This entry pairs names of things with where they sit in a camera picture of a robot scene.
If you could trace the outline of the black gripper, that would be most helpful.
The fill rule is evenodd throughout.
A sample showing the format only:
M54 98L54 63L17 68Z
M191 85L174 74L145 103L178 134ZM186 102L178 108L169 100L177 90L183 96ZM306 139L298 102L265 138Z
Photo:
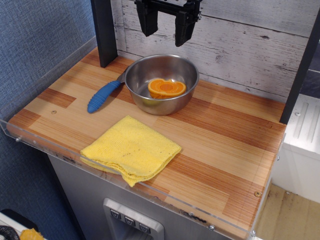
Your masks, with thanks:
M158 30L158 13L175 18L175 46L180 47L191 39L195 23L201 18L201 0L187 0L177 5L167 0L135 0L137 14L143 34L148 37Z

